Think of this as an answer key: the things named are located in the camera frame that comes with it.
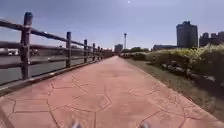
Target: blue sky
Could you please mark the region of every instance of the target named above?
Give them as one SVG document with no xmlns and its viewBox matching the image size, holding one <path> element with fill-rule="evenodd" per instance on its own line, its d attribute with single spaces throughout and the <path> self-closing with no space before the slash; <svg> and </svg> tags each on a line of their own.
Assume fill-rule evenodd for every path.
<svg viewBox="0 0 224 128">
<path fill-rule="evenodd" d="M 176 25 L 184 20 L 202 32 L 224 30 L 223 0 L 0 0 L 0 18 L 16 23 L 34 15 L 33 27 L 56 35 L 72 32 L 72 39 L 95 42 L 104 48 L 123 43 L 151 48 L 176 44 Z M 0 40 L 18 41 L 20 33 L 0 28 Z M 32 36 L 32 43 L 60 45 Z"/>
</svg>

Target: stone paving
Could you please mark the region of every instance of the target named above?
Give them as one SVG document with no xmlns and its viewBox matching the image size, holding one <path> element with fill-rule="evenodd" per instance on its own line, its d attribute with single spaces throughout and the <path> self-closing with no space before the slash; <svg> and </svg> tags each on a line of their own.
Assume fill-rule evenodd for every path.
<svg viewBox="0 0 224 128">
<path fill-rule="evenodd" d="M 118 57 L 1 97 L 0 127 L 224 128 L 215 117 Z"/>
</svg>

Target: street lamp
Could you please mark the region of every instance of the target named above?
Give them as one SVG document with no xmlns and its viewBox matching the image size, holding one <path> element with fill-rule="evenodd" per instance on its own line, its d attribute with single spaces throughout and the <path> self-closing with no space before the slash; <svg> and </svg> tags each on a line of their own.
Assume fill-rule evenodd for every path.
<svg viewBox="0 0 224 128">
<path fill-rule="evenodd" d="M 126 49 L 126 38 L 127 38 L 127 33 L 124 33 L 124 49 Z"/>
</svg>

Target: water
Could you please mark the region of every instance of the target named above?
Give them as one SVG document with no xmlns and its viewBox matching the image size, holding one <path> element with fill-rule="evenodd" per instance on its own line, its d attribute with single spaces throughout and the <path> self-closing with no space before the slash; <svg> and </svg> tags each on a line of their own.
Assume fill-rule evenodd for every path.
<svg viewBox="0 0 224 128">
<path fill-rule="evenodd" d="M 45 60 L 50 58 L 63 58 L 63 56 L 51 56 L 51 57 L 32 57 L 31 60 Z M 11 56 L 11 57 L 1 57 L 0 64 L 8 64 L 12 62 L 21 62 L 19 57 Z M 71 60 L 72 65 L 77 65 L 84 63 L 84 59 L 79 60 Z M 62 62 L 54 62 L 48 64 L 38 64 L 32 65 L 29 67 L 29 73 L 31 76 L 40 75 L 46 72 L 58 70 L 65 68 L 65 61 Z M 0 69 L 0 85 L 3 83 L 11 82 L 14 80 L 19 80 L 22 78 L 20 68 L 10 68 L 10 69 Z"/>
</svg>

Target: railing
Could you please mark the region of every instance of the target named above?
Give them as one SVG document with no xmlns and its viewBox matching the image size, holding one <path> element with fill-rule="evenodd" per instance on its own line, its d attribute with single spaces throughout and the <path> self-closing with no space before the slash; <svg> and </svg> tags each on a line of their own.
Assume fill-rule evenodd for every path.
<svg viewBox="0 0 224 128">
<path fill-rule="evenodd" d="M 87 39 L 84 40 L 84 43 L 73 41 L 71 37 L 71 32 L 67 32 L 66 38 L 59 37 L 44 31 L 39 31 L 31 27 L 33 15 L 30 12 L 27 12 L 24 16 L 24 24 L 14 24 L 5 20 L 0 20 L 0 27 L 5 27 L 13 30 L 21 31 L 21 41 L 20 42 L 7 42 L 0 41 L 0 48 L 16 48 L 19 49 L 19 55 L 21 62 L 10 63 L 10 64 L 0 64 L 0 69 L 20 67 L 22 73 L 22 79 L 26 80 L 32 76 L 29 75 L 29 66 L 42 64 L 42 63 L 52 63 L 66 61 L 66 68 L 71 67 L 71 60 L 84 59 L 84 63 L 87 63 L 87 59 L 92 58 L 92 61 L 103 59 L 103 55 L 106 50 L 103 50 L 100 47 L 95 47 L 95 43 L 92 46 L 88 46 Z M 54 46 L 45 46 L 38 44 L 30 44 L 30 35 L 37 35 L 46 37 L 49 39 L 59 40 L 66 43 L 66 48 L 63 47 L 54 47 Z M 82 46 L 83 49 L 73 49 L 71 44 Z M 66 58 L 60 59 L 50 59 L 50 60 L 35 60 L 31 61 L 30 59 L 30 49 L 48 49 L 48 50 L 57 50 L 63 51 L 66 54 Z M 83 56 L 72 57 L 72 52 L 82 52 Z"/>
</svg>

